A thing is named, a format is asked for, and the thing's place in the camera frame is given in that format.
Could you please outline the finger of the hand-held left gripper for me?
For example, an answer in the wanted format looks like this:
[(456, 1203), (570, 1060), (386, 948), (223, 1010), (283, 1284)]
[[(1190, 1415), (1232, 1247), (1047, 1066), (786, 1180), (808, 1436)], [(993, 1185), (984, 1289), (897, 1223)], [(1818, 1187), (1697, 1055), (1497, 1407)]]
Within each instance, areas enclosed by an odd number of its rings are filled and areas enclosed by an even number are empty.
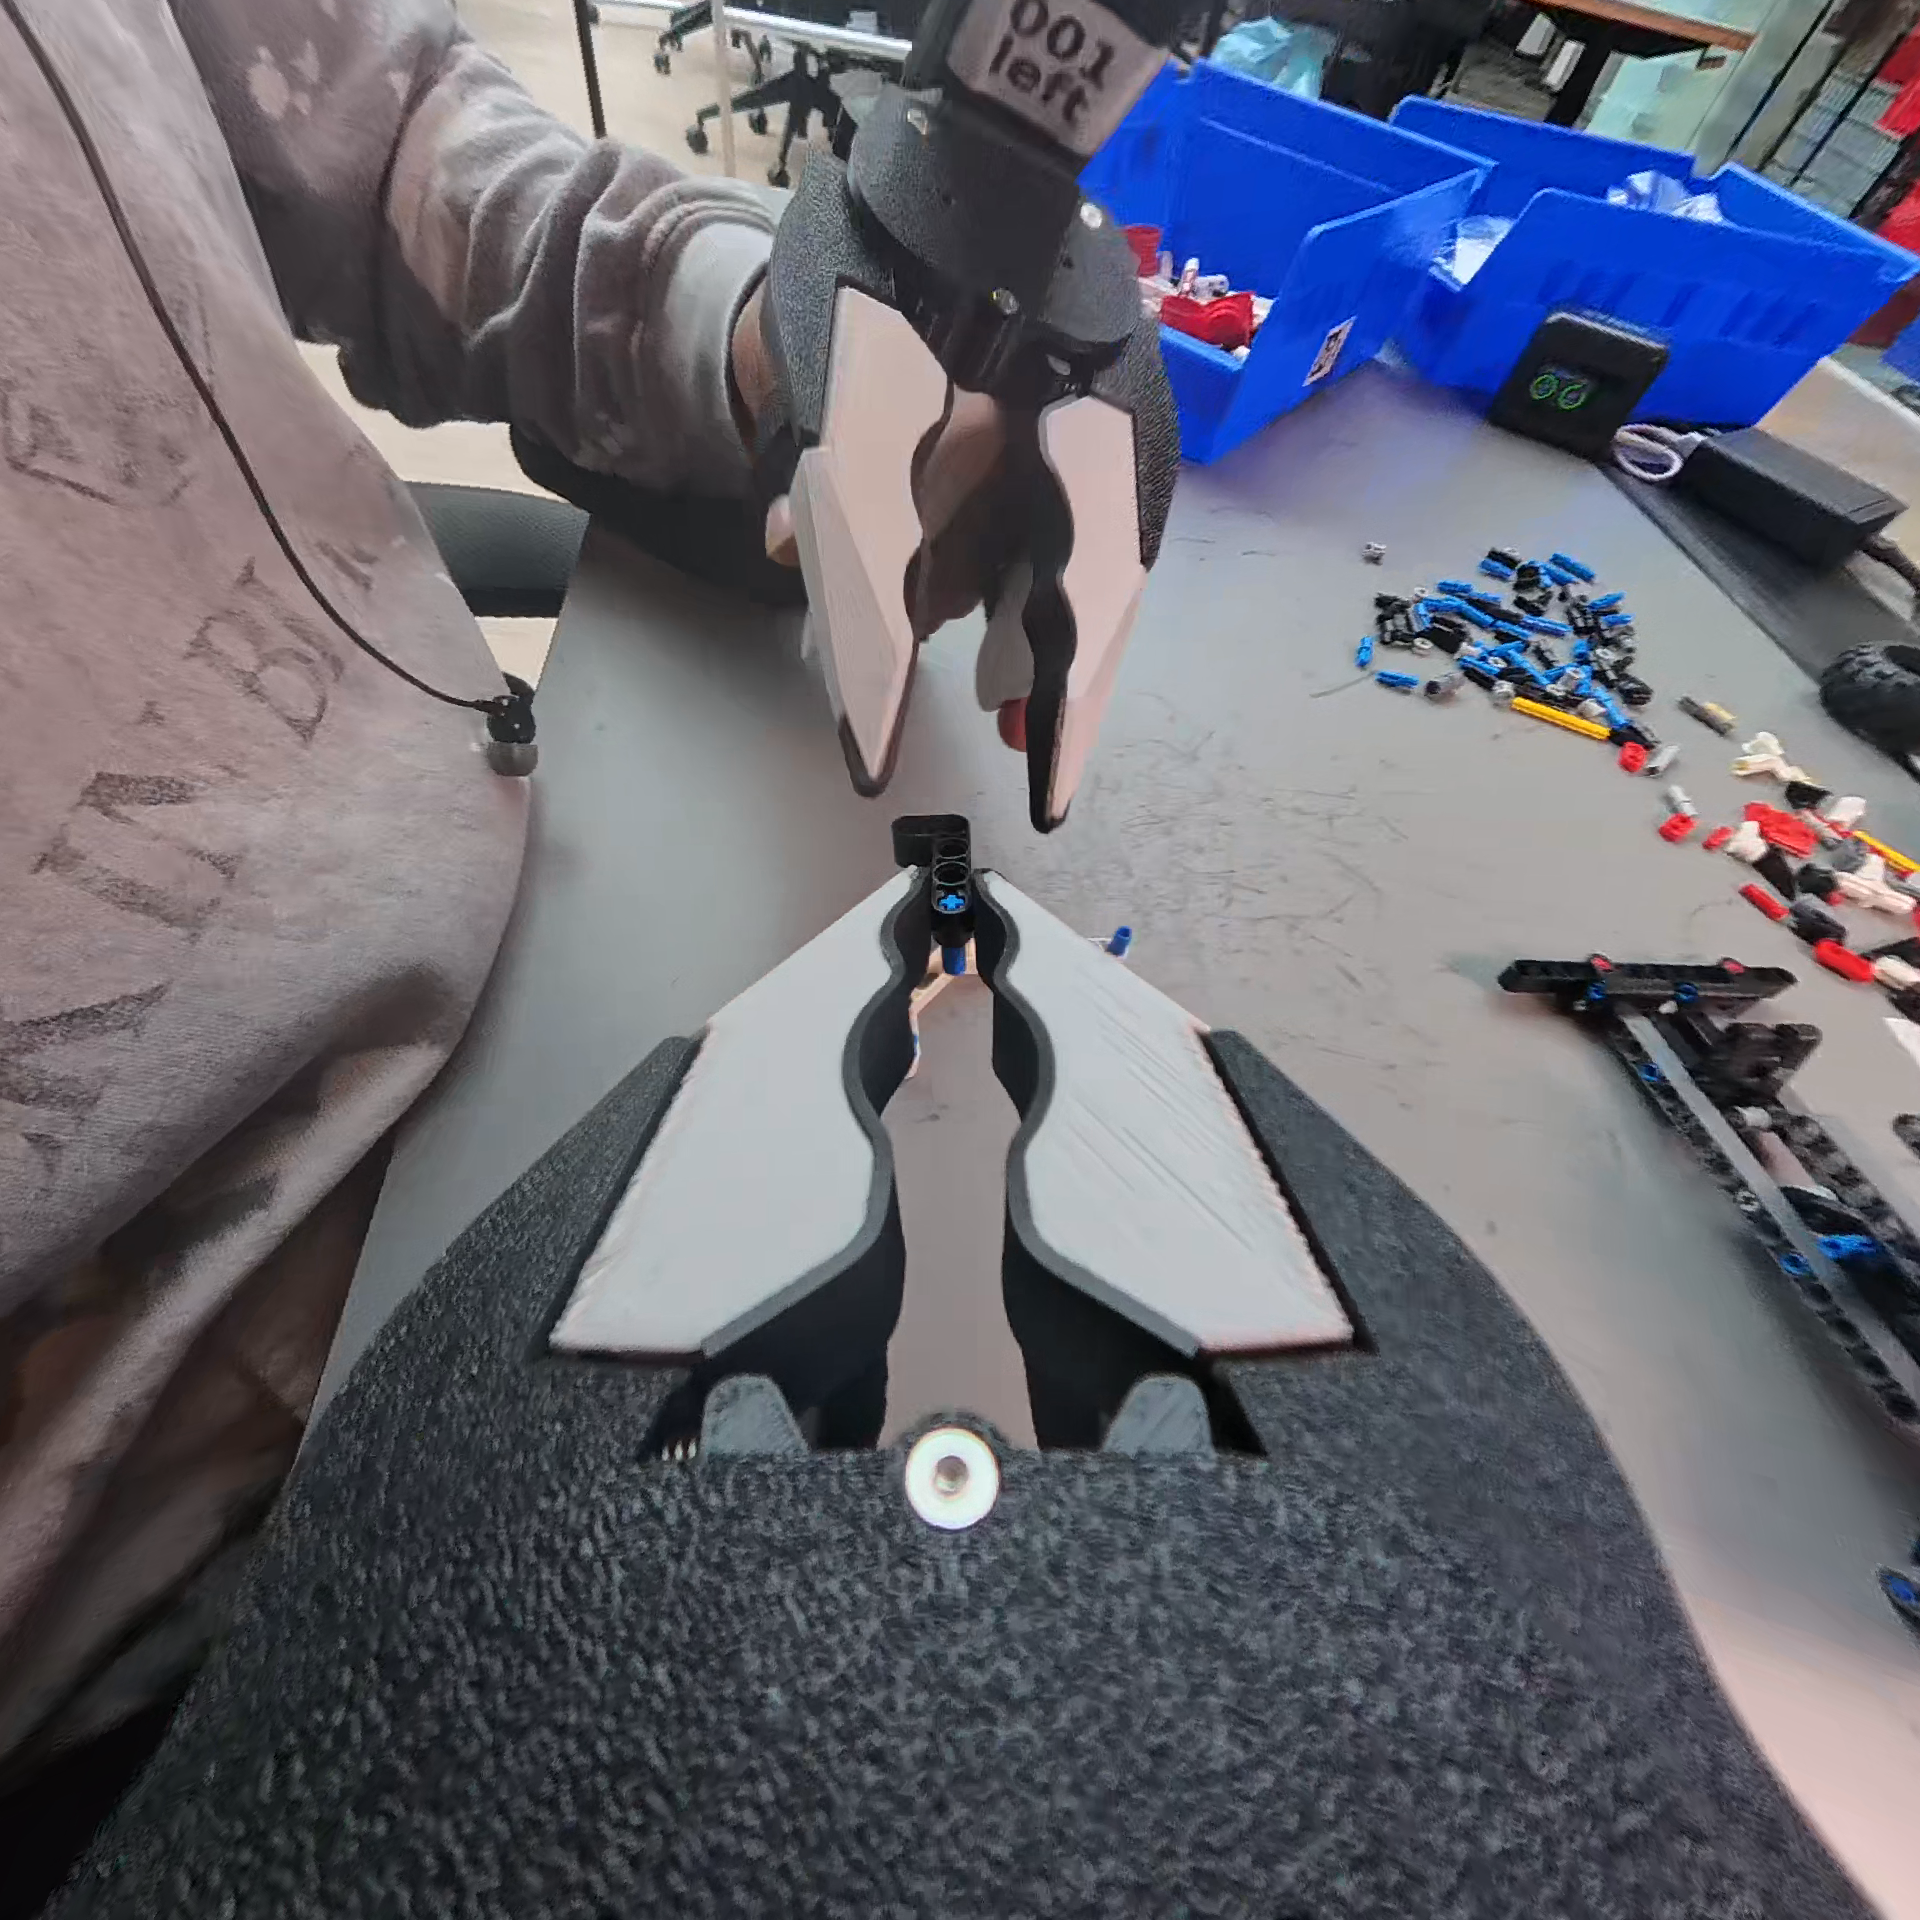
[(1131, 416), (1091, 395), (1051, 402), (1039, 414), (1038, 455), (1024, 756), (1030, 825), (1054, 832), (1096, 746), (1147, 566)]
[(856, 289), (832, 304), (818, 440), (787, 489), (807, 628), (853, 786), (894, 778), (921, 636), (906, 571), (922, 550), (915, 460), (946, 425), (953, 386), (906, 319)]

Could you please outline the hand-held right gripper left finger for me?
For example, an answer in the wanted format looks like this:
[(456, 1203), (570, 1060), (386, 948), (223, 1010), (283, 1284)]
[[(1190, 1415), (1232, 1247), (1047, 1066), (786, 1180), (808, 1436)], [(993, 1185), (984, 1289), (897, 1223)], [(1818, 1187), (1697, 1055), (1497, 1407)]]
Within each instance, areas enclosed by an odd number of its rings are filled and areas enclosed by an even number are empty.
[(552, 1327), (559, 1353), (881, 1353), (905, 1291), (881, 1115), (922, 977), (897, 871), (705, 1024)]

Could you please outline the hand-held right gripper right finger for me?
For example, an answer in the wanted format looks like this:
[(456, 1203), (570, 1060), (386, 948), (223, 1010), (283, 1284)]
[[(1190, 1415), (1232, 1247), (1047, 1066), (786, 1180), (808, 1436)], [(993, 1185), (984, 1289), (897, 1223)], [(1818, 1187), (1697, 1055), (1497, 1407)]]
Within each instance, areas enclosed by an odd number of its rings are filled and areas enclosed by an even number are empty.
[(1353, 1347), (1210, 1026), (1001, 873), (975, 889), (1018, 1257), (1183, 1359)]

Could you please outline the black angled toy beam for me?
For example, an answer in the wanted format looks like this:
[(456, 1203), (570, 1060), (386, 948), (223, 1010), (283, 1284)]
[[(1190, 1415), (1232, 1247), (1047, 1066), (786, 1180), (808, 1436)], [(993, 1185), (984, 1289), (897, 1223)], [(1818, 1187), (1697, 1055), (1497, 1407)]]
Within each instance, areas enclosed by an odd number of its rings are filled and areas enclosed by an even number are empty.
[(896, 865), (921, 873), (926, 906), (929, 886), (942, 881), (968, 889), (975, 915), (975, 873), (967, 816), (950, 811), (902, 815), (890, 824), (890, 839)]

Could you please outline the grey black toy truck chassis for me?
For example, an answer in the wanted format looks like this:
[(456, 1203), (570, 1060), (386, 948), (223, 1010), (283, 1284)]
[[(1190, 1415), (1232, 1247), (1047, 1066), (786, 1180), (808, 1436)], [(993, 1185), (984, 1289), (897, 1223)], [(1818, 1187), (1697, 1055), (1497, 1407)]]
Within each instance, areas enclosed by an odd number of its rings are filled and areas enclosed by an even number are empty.
[(1607, 1407), (1722, 1599), (1914, 1646), (1914, 1096), (1822, 1112), (1784, 968), (1514, 958), (1585, 1066), (1563, 1152), (1623, 1380)]

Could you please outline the black forearm rest pad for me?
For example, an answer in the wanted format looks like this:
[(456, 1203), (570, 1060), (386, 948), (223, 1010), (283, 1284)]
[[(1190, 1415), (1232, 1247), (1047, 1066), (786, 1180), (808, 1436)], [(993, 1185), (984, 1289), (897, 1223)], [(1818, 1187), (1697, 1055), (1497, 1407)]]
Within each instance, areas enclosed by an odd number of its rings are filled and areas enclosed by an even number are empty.
[(753, 500), (637, 487), (569, 462), (517, 425), (510, 428), (510, 446), (522, 475), (539, 489), (680, 576), (761, 609), (807, 609), (800, 571), (762, 550)]

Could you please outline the person's left forearm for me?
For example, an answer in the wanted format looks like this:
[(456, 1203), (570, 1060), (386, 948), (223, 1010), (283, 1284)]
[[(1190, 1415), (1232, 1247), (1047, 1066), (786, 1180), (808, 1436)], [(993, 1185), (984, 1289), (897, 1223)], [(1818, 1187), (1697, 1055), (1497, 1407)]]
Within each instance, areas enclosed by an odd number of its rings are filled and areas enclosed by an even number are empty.
[(451, 6), (170, 12), (280, 311), (359, 402), (745, 494), (731, 342), (774, 239), (747, 188), (584, 139)]

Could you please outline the grey desk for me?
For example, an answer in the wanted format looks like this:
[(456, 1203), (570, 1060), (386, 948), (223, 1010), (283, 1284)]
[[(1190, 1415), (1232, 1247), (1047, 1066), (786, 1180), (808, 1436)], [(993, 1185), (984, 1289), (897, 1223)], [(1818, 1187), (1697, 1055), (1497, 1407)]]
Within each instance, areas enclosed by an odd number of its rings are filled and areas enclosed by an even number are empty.
[[(963, 811), (1009, 881), (1239, 1032), (1440, 1214), (1551, 1347), (1632, 1481), (1755, 1742), (1885, 1915), (1914, 1915), (1914, 1646), (1888, 1617), (1750, 1615), (1657, 1510), (1607, 1390), (1592, 1231), (1565, 1132), (1581, 1038), (1497, 990), (1517, 956), (1792, 968), (1823, 1032), (1823, 1113), (1914, 1096), (1878, 998), (1805, 961), (1735, 870), (1657, 836), (1661, 788), (1607, 752), (1353, 678), (1375, 593), (1542, 538), (1600, 570), (1648, 674), (1720, 700), (1910, 849), (1912, 788), (1595, 470), (1487, 431), (1394, 369), (1345, 377), (1189, 470), (1067, 827), (1032, 835), (1024, 763), (975, 710), (968, 628), (935, 640), (881, 800), (859, 800), (798, 624), (683, 582), (595, 526), (544, 660), (534, 827), (469, 1035), (399, 1137), (320, 1398), (483, 1203), (653, 1044), (695, 1032), (889, 873), (897, 811)], [(1379, 542), (1379, 568), (1360, 546)]]

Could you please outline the black rolling chair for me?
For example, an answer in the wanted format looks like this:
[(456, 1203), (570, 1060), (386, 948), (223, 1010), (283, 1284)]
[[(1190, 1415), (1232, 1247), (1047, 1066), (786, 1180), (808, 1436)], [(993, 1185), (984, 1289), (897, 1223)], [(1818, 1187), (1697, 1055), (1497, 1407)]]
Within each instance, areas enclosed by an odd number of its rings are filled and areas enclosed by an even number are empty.
[(832, 154), (845, 156), (878, 86), (897, 80), (902, 71), (897, 57), (762, 33), (734, 33), (729, 49), (747, 57), (752, 83), (727, 100), (702, 106), (683, 139), (687, 154), (707, 156), (717, 134), (734, 123), (773, 138), (774, 156), (762, 169), (769, 188), (793, 186), (811, 145), (824, 143)]
[[(673, 57), (686, 54), (687, 40), (707, 35), (710, 27), (712, 2), (672, 6), (665, 15), (662, 27), (655, 35), (653, 71), (659, 78), (666, 78), (673, 70)], [(727, 49), (747, 59), (753, 83), (769, 78), (773, 42), (768, 38), (753, 38), (752, 33), (743, 33), (729, 16)]]

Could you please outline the red white parts heap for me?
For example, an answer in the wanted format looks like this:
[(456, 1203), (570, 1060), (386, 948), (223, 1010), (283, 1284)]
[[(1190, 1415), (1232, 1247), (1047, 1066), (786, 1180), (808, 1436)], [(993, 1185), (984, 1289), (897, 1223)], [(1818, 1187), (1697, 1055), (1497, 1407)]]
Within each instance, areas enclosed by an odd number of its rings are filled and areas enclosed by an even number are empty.
[(1163, 248), (1163, 228), (1119, 228), (1136, 262), (1142, 313), (1190, 343), (1240, 361), (1251, 350), (1273, 299), (1239, 289), (1232, 278), (1203, 273), (1197, 257), (1178, 262)]

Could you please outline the teal plastic bag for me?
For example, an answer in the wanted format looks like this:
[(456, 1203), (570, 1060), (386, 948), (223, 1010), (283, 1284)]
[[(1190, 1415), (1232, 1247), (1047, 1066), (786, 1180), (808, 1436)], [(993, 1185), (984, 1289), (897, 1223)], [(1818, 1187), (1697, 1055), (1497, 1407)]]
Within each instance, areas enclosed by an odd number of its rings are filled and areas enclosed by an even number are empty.
[(1282, 16), (1250, 16), (1222, 33), (1207, 59), (1227, 73), (1313, 100), (1334, 49), (1330, 30)]

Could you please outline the black office chair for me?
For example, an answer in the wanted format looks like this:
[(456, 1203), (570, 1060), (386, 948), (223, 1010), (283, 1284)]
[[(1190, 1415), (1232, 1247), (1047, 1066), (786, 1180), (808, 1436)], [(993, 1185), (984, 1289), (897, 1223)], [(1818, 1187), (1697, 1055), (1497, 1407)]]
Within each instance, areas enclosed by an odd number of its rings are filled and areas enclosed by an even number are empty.
[(403, 482), (466, 609), (475, 618), (559, 618), (590, 514), (545, 494)]

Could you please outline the black clip-on microphone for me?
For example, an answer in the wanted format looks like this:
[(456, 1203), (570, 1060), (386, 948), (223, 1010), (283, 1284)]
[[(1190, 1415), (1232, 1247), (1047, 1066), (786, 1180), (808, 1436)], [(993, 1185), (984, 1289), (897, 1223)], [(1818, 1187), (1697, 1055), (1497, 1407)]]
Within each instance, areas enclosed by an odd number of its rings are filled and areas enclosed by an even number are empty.
[(475, 713), (483, 720), (483, 756), (487, 767), (498, 778), (514, 778), (525, 779), (537, 769), (537, 720), (534, 720), (534, 700), (537, 692), (531, 683), (519, 679), (514, 674), (499, 674), (502, 690), (491, 692), (487, 697), (463, 697), (459, 692), (446, 690), (414, 672), (408, 666), (387, 657), (381, 648), (376, 648), (367, 636), (362, 636), (353, 622), (343, 614), (329, 593), (320, 585), (320, 578), (306, 566), (304, 554), (296, 550), (291, 538), (287, 536), (280, 518), (275, 514), (267, 489), (263, 487), (243, 443), (240, 441), (229, 414), (209, 384), (208, 372), (200, 369), (200, 361), (191, 352), (184, 342), (179, 326), (175, 323), (173, 308), (168, 306), (165, 294), (159, 291), (158, 274), (136, 241), (136, 232), (131, 228), (128, 209), (122, 206), (115, 186), (112, 180), (112, 172), (104, 163), (104, 154), (96, 143), (94, 134), (88, 130), (77, 97), (65, 86), (51, 56), (40, 43), (34, 26), (27, 22), (27, 15), (17, 2), (1, 6), (3, 22), (11, 26), (13, 35), (17, 38), (21, 46), (29, 56), (32, 65), (38, 71), (40, 83), (55, 98), (59, 114), (65, 123), (67, 136), (77, 143), (79, 156), (87, 167), (87, 176), (102, 204), (102, 210), (110, 220), (112, 234), (122, 251), (134, 284), (151, 311), (155, 327), (159, 329), (162, 342), (170, 350), (179, 372), (184, 375), (191, 393), (199, 400), (202, 416), (208, 418), (216, 441), (223, 446), (225, 460), (235, 472), (237, 480), (243, 486), (243, 492), (250, 500), (255, 518), (259, 520), (263, 531), (270, 536), (272, 545), (275, 546), (280, 560), (291, 571), (304, 600), (317, 611), (323, 622), (350, 642), (350, 648), (365, 660), (371, 660), (379, 671), (387, 678), (399, 681), (402, 687), (411, 688), (414, 692), (422, 695), (431, 705)]

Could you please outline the black charger green display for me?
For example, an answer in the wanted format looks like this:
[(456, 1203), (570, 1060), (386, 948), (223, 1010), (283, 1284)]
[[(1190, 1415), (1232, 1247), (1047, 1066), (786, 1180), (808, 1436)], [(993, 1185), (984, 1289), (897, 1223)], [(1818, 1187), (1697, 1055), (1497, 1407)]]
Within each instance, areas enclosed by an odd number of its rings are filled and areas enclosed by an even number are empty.
[(1666, 372), (1664, 336), (1581, 308), (1554, 308), (1527, 339), (1485, 407), (1487, 425), (1587, 465), (1614, 460), (1615, 436)]

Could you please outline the background wooden table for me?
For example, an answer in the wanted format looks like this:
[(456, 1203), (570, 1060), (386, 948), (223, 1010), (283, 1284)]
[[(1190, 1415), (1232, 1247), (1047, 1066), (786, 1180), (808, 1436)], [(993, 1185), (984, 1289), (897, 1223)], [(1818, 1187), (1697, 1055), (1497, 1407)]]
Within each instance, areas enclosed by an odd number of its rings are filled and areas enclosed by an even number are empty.
[(1525, 2), (1521, 8), (1546, 16), (1571, 42), (1607, 43), (1630, 57), (1671, 57), (1685, 50), (1741, 56), (1759, 35), (1741, 24), (1637, 2)]

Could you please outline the black power adapter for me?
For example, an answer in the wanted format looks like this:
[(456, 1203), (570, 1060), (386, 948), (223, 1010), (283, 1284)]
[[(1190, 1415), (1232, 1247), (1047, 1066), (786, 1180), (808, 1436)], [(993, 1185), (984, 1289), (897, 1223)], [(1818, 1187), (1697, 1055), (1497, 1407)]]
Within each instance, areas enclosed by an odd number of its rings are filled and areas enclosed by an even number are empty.
[(1671, 487), (1815, 575), (1862, 555), (1905, 514), (1882, 487), (1755, 425), (1697, 436)]

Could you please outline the person's grey hoodie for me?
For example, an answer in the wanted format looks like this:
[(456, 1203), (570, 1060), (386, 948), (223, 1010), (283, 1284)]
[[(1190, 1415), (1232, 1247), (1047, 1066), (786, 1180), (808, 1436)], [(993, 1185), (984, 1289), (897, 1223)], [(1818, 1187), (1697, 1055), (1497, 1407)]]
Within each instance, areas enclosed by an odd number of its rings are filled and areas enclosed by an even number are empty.
[[(309, 375), (170, 6), (21, 8), (320, 585), (433, 687), (499, 692)], [(529, 796), (479, 715), (304, 600), (6, 22), (1, 480), (11, 1786), (200, 1663), (376, 1154), (494, 968)]]

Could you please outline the pile of red white pieces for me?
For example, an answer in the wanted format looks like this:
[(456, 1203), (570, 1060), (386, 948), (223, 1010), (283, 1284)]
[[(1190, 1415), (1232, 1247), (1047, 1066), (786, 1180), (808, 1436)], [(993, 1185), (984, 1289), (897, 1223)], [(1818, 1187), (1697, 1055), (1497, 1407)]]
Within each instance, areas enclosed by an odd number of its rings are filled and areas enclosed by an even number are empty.
[(1859, 799), (1801, 779), (1771, 735), (1743, 744), (1733, 774), (1762, 794), (1722, 818), (1666, 779), (1657, 835), (1737, 870), (1749, 910), (1914, 1020), (1914, 862), (1859, 831)]

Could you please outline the black toy tyre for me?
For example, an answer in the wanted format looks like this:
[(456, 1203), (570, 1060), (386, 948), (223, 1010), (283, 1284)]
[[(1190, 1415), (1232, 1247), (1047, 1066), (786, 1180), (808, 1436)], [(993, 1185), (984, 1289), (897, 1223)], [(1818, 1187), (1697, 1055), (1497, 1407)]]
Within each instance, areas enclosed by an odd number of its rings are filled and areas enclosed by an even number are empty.
[(1865, 646), (1837, 657), (1817, 679), (1823, 711), (1890, 756), (1917, 754), (1917, 646)]

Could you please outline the stacked red blue crates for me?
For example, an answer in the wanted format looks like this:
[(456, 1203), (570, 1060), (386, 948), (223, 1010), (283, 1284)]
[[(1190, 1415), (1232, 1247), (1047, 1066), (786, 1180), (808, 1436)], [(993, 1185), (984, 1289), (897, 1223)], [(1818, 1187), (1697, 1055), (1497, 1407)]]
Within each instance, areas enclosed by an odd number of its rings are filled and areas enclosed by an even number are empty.
[(1759, 172), (1912, 255), (1914, 78), (1914, 2), (1825, 6), (1774, 89), (1787, 116)]

